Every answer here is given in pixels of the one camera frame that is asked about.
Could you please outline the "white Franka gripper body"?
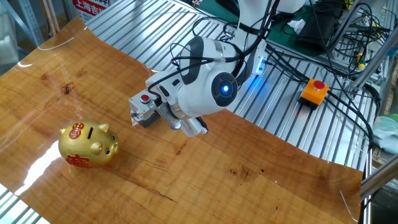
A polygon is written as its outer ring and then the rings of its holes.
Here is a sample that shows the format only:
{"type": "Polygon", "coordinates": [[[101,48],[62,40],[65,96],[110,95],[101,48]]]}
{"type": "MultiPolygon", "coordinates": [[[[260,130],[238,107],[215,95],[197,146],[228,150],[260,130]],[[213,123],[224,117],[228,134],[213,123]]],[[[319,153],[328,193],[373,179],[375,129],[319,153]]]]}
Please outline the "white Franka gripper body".
{"type": "Polygon", "coordinates": [[[156,112],[169,124],[173,130],[182,130],[188,137],[195,137],[208,132],[199,120],[183,111],[182,97],[178,94],[185,86],[179,74],[166,78],[171,72],[159,72],[146,80],[147,90],[160,96],[160,104],[156,112]]]}

